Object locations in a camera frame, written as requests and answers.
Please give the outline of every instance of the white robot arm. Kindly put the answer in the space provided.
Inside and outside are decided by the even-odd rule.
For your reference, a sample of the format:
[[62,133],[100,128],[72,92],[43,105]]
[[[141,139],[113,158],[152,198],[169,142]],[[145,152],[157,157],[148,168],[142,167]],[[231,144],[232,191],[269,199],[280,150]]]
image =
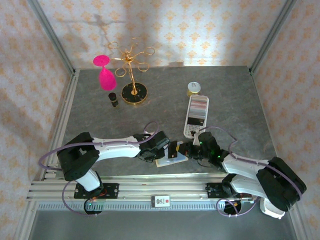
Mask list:
[[90,196],[95,197],[103,189],[98,173],[91,169],[96,162],[119,157],[137,157],[143,161],[151,162],[165,156],[164,146],[170,140],[164,132],[160,131],[151,140],[143,142],[148,137],[150,134],[135,134],[121,139],[100,139],[91,137],[88,132],[83,132],[67,145],[74,143],[97,144],[69,147],[57,153],[64,179],[78,182],[89,192]]
[[304,182],[279,157],[256,160],[231,154],[219,147],[211,132],[197,133],[195,138],[198,140],[181,144],[178,151],[195,160],[208,159],[209,163],[228,173],[222,181],[223,191],[227,196],[240,193],[259,196],[266,200],[264,203],[270,202],[269,205],[280,212],[287,212],[300,200],[300,196],[293,185],[272,168],[287,176],[302,194],[307,190]]

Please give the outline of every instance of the small card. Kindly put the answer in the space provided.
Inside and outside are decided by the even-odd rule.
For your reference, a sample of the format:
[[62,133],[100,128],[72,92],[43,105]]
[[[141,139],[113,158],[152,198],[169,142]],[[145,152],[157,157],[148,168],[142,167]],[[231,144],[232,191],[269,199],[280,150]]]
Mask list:
[[153,208],[170,207],[170,196],[152,196],[151,206]]

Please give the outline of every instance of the pink wine glass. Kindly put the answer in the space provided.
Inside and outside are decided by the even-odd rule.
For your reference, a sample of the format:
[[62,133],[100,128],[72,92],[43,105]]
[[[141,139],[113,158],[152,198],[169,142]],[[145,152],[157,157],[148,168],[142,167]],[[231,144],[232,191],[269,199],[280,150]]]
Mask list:
[[99,55],[93,59],[93,64],[97,67],[102,67],[102,70],[99,74],[99,80],[101,88],[105,91],[111,91],[116,88],[117,82],[114,74],[107,68],[107,65],[110,62],[110,58],[106,55]]

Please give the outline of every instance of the wall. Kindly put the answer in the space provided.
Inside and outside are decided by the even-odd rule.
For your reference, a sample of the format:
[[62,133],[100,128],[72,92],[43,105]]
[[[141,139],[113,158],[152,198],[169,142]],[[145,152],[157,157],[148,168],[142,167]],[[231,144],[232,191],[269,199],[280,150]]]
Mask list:
[[26,0],[0,1],[0,239],[12,239],[69,75]]
[[254,76],[278,155],[298,172],[320,239],[320,1],[298,0]]
[[250,66],[285,0],[39,0],[75,68],[140,37],[152,66]]

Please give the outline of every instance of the jar lid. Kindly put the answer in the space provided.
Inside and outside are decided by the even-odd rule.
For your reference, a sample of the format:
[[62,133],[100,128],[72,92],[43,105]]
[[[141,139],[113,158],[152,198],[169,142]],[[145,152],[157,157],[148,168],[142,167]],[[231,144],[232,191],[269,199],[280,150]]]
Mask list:
[[117,100],[117,95],[114,92],[110,92],[108,97],[111,101]]
[[197,83],[196,81],[192,81],[188,84],[188,90],[191,93],[198,93],[201,90],[201,86],[199,83]]

